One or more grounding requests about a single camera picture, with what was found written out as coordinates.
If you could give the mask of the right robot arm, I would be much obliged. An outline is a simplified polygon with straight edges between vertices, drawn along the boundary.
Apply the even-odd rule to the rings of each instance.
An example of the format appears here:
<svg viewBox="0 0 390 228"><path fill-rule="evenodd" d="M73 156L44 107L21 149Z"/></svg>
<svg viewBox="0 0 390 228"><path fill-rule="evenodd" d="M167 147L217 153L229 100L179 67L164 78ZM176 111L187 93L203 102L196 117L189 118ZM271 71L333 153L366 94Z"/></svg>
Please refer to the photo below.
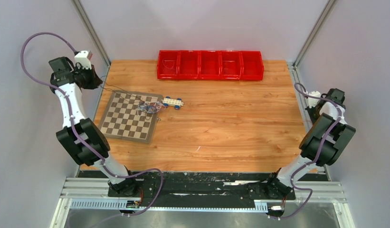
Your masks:
<svg viewBox="0 0 390 228"><path fill-rule="evenodd" d="M356 133L344 117L344 91L331 88L324 94L306 93L299 83L296 90L307 98L306 111L313 125L299 145L300 155L267 179L263 190L272 199L286 197L310 170L334 164Z"/></svg>

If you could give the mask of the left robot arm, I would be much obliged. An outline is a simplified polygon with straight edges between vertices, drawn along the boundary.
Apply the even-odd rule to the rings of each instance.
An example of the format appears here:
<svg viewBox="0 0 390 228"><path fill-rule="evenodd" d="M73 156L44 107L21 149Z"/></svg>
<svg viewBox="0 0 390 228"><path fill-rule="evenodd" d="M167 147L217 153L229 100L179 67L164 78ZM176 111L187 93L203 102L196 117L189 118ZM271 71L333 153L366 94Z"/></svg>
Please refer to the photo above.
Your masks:
<svg viewBox="0 0 390 228"><path fill-rule="evenodd" d="M60 100L64 118L57 140L78 165L96 167L106 175L111 190L127 197L136 195L139 184L132 172L110 154L106 137L83 109L81 90L94 90L102 84L94 66L73 64L67 57L52 59L49 65L53 70L51 91Z"/></svg>

